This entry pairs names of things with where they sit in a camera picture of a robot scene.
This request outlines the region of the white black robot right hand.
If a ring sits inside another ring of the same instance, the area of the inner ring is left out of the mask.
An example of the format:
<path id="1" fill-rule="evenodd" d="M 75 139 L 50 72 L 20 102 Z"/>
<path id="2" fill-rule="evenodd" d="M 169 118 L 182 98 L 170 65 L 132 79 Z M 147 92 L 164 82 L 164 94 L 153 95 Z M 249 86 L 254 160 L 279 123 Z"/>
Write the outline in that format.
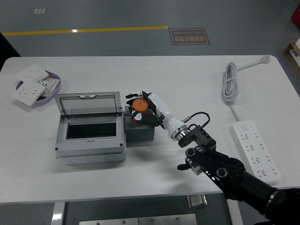
<path id="1" fill-rule="evenodd" d="M 188 133 L 185 123 L 176 119 L 171 110 L 156 94 L 138 91 L 127 95 L 126 98 L 134 122 L 154 127 L 161 126 L 168 131 L 173 140 L 177 141 Z M 148 103 L 148 109 L 152 110 L 152 114 L 142 113 L 135 109 L 133 103 L 137 99 L 144 99 Z"/>

